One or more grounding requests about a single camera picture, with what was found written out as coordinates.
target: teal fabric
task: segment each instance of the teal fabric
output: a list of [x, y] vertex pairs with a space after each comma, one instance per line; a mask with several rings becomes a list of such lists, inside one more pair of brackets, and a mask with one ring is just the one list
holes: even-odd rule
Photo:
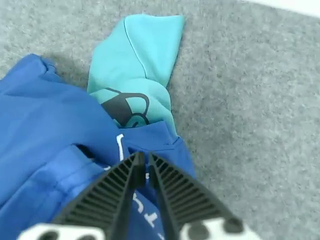
[[176, 133], [166, 87], [183, 27], [179, 15], [130, 15], [94, 49], [87, 91], [119, 127], [166, 121]]

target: blue shirt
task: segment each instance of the blue shirt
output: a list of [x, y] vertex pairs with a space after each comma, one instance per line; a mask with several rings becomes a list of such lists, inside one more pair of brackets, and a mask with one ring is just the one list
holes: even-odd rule
[[[164, 121], [119, 128], [83, 89], [64, 83], [48, 60], [31, 54], [0, 81], [0, 233], [14, 240], [48, 223], [108, 166], [152, 151], [194, 176], [184, 141]], [[86, 146], [89, 159], [77, 147]], [[163, 239], [156, 200], [133, 196], [129, 240]]]

